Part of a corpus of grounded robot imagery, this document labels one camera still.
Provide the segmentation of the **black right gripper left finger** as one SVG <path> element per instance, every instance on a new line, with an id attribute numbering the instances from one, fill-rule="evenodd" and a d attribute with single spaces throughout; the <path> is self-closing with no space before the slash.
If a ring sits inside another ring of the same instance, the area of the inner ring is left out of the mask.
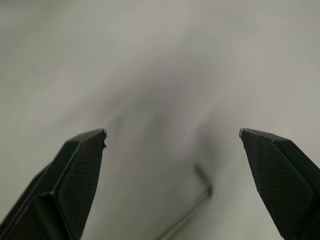
<path id="1" fill-rule="evenodd" d="M 0 240 L 81 240 L 96 195 L 107 132 L 68 139 L 0 223 Z"/>

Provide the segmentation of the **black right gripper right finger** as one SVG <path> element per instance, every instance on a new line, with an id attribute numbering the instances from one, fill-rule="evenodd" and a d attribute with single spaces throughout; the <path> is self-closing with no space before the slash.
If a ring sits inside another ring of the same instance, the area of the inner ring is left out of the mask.
<path id="1" fill-rule="evenodd" d="M 291 140 L 239 131 L 256 189 L 284 240 L 320 240 L 320 168 Z"/>

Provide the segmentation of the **loose silver hex key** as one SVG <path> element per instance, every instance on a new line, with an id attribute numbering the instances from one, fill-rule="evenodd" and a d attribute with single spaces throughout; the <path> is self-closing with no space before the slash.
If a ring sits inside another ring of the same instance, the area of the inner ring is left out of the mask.
<path id="1" fill-rule="evenodd" d="M 204 190 L 195 198 L 192 204 L 183 212 L 183 214 L 174 220 L 159 236 L 154 240 L 174 240 L 174 238 L 181 232 L 187 223 L 196 215 L 198 209 L 207 202 L 213 195 L 213 184 L 207 173 L 202 166 L 195 163 L 193 166 L 195 175 L 200 183 L 203 185 Z"/>

